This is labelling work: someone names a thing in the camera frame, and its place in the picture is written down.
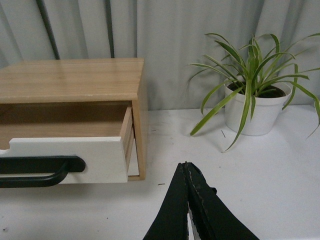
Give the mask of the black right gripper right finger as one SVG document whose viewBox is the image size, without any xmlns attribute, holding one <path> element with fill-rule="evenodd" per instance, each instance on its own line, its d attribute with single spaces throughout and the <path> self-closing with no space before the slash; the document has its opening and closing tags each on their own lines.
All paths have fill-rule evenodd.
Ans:
<svg viewBox="0 0 320 240">
<path fill-rule="evenodd" d="M 184 174 L 192 231 L 196 240 L 258 239 L 220 200 L 217 190 L 207 184 L 197 166 L 186 162 Z"/>
</svg>

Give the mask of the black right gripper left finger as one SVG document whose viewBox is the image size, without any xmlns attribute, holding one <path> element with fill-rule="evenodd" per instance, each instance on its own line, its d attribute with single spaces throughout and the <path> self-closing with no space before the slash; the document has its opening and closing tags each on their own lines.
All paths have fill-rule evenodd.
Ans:
<svg viewBox="0 0 320 240">
<path fill-rule="evenodd" d="M 144 236 L 145 240 L 187 240 L 188 188 L 184 171 L 179 163 L 174 172 L 159 212 Z"/>
</svg>

